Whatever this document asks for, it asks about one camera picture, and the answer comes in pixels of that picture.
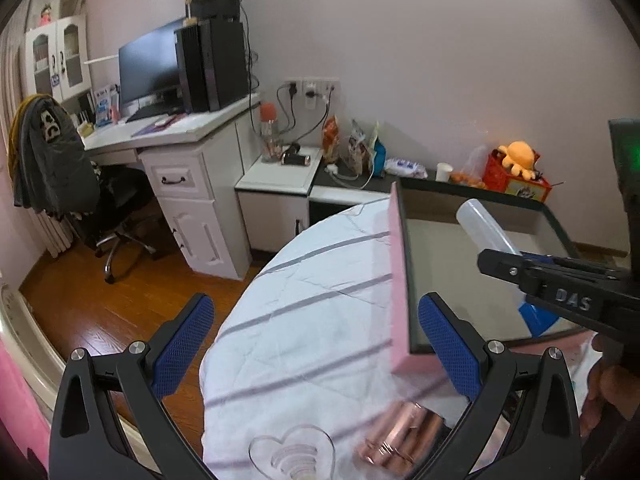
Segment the person's right hand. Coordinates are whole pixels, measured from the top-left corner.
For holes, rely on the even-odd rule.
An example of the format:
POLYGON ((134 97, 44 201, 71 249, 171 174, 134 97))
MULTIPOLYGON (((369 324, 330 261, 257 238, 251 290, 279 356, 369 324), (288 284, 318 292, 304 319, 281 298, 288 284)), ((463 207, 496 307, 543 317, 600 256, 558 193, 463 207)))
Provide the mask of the person's right hand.
POLYGON ((605 364, 603 356, 591 367, 588 393, 579 416, 580 435, 587 437, 598 426, 605 404, 611 404, 626 420, 639 409, 639 378, 617 364, 605 364))

